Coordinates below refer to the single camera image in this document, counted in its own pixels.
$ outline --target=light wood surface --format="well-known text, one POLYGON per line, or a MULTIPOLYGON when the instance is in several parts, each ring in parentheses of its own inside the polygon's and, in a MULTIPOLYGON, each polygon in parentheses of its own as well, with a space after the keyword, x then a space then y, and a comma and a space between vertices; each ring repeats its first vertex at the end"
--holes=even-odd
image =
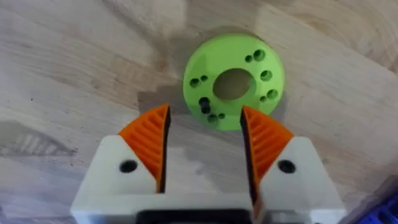
POLYGON ((182 100, 206 39, 247 32, 286 71, 273 116, 314 143, 349 211, 398 173, 395 0, 0 0, 0 222, 73 223, 100 139, 172 107, 167 191, 248 190, 241 133, 182 100))

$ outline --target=screw hole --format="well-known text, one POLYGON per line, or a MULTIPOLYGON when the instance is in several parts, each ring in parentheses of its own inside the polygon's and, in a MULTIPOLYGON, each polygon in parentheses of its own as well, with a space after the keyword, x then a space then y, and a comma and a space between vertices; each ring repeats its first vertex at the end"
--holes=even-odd
POLYGON ((261 73, 261 80, 262 81, 269 81, 272 78, 272 72, 271 71, 263 71, 261 73))
POLYGON ((217 122, 217 115, 215 115, 215 114, 211 114, 211 115, 209 115, 209 117, 207 118, 207 120, 208 120, 208 122, 209 123, 215 123, 215 122, 217 122))
POLYGON ((251 55, 248 55, 248 56, 246 56, 246 57, 244 58, 244 60, 245 60, 247 63, 250 63, 251 61, 253 61, 253 57, 252 57, 251 55))
POLYGON ((267 93, 267 98, 270 100, 273 100, 278 97, 278 91, 277 90, 269 90, 267 93))
POLYGON ((199 105, 200 106, 207 106, 210 105, 210 100, 207 97, 202 97, 199 99, 199 105))
POLYGON ((207 98, 207 97, 200 98, 199 99, 199 105, 200 105, 201 112, 203 114, 210 113, 211 108, 210 108, 210 100, 209 100, 209 98, 207 98))
POLYGON ((200 85, 200 80, 197 78, 192 78, 189 85, 191 85, 193 88, 195 88, 200 85))
POLYGON ((292 161, 289 160, 279 161, 278 167, 285 174, 293 174, 296 171, 296 166, 292 161))
POLYGON ((138 164, 136 161, 127 160, 120 164, 119 170, 120 170, 120 172, 122 172, 124 174, 128 174, 128 173, 131 173, 132 171, 136 170, 137 166, 138 166, 138 164))
POLYGON ((208 77, 206 75, 202 75, 200 77, 200 80, 202 80, 203 82, 207 81, 208 77))
POLYGON ((253 54, 256 61, 262 61, 266 57, 266 53, 263 50, 256 50, 253 54))

